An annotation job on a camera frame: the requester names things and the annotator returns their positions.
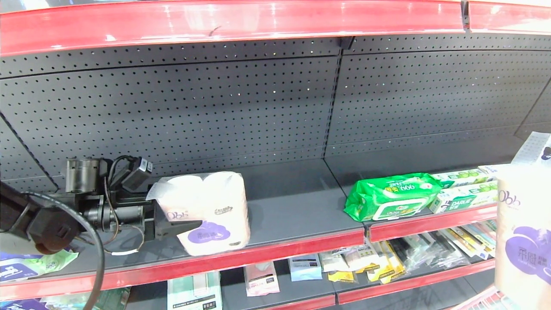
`green packaging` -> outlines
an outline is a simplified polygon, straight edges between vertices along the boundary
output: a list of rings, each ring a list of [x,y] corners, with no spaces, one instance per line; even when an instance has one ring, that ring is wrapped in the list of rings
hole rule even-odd
[[[498,182],[490,181],[480,184],[443,189],[429,206],[433,213],[466,209],[491,204],[498,200]]]
[[[445,189],[495,180],[493,176],[484,173],[480,169],[435,173],[432,176],[435,179],[440,180],[442,187]]]
[[[428,173],[360,180],[348,195],[344,212],[358,222],[411,216],[429,205],[441,189]]]

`pegboard panel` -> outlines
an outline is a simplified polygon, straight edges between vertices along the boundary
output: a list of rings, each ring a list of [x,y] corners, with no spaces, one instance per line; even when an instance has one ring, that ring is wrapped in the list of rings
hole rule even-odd
[[[518,128],[516,136],[526,140],[532,131],[551,133],[551,121],[538,122],[534,124],[522,124]]]
[[[457,50],[551,51],[551,36],[516,34],[420,34],[359,36],[344,54]]]
[[[390,148],[452,143],[497,136],[512,136],[516,129],[516,126],[494,127],[487,129],[435,133],[432,135],[329,145],[327,146],[326,156],[382,151]]]
[[[338,39],[144,45],[3,57],[0,78],[60,71],[337,55]]]
[[[2,180],[43,177],[44,171],[0,117]]]
[[[54,193],[57,191],[57,186],[48,177],[2,180],[2,182],[18,191],[37,191],[39,193]]]
[[[525,123],[551,122],[551,82],[543,90]]]
[[[321,157],[336,68],[328,56],[20,77],[2,81],[2,109],[50,175],[74,156]]]
[[[328,145],[519,125],[551,52],[344,56]]]

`wet wipes package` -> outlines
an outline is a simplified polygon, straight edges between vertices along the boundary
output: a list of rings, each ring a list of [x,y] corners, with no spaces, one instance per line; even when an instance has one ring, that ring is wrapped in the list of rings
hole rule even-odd
[[[466,209],[498,201],[498,182],[465,185],[443,189],[429,206],[433,213]]]
[[[412,173],[356,182],[344,212],[356,221],[393,220],[429,205],[442,185],[428,173]]]
[[[432,176],[435,179],[440,180],[442,187],[445,189],[495,180],[493,176],[484,173],[480,169],[435,173]]]
[[[24,280],[59,271],[78,253],[62,250],[52,255],[18,255],[0,252],[0,282]]]

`purple cloud logo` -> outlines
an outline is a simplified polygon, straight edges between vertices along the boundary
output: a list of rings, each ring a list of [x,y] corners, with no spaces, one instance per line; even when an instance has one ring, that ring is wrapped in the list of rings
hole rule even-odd
[[[193,243],[205,243],[213,240],[225,240],[230,237],[226,227],[213,222],[203,221],[201,226],[194,229],[187,239]]]
[[[505,243],[509,261],[520,271],[537,275],[551,285],[551,231],[517,227]]]

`store shelf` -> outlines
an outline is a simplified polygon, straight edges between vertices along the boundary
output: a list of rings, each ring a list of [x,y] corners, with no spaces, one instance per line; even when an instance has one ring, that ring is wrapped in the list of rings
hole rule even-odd
[[[469,19],[469,28],[474,33],[551,34],[551,3],[470,0]]]
[[[475,274],[477,272],[492,269],[494,265],[494,259],[490,259],[467,266],[440,270],[438,272],[428,267],[420,268],[405,279],[396,280],[395,282],[385,285],[369,283],[367,276],[362,275],[358,277],[359,284],[336,282],[334,287],[337,292],[338,304],[346,304]]]
[[[1,56],[141,44],[463,32],[459,0],[151,1],[0,17]]]
[[[443,172],[510,162],[522,143],[517,137],[498,136],[345,154],[327,157],[325,161],[343,191],[348,194],[354,183],[360,179],[413,172]],[[394,221],[370,221],[364,222],[364,225],[370,230],[372,241],[381,241],[489,220],[495,218],[495,215],[496,205],[440,214],[424,209],[413,217]]]
[[[220,273],[224,310],[313,310],[335,305],[335,292],[324,275],[323,280],[291,282],[287,260],[275,261],[280,293],[247,297],[243,268]],[[132,288],[126,310],[166,309],[166,282]]]
[[[323,310],[442,310],[476,295],[465,278],[440,282],[410,290],[391,293]]]
[[[245,179],[251,239],[233,252],[191,257],[176,238],[146,243],[129,256],[106,257],[103,289],[165,281],[210,270],[318,253],[363,243],[364,227],[342,212],[344,195],[321,159],[233,169]],[[109,248],[141,241],[123,231]],[[85,247],[77,260],[47,277],[0,285],[2,300],[90,291],[97,254]]]

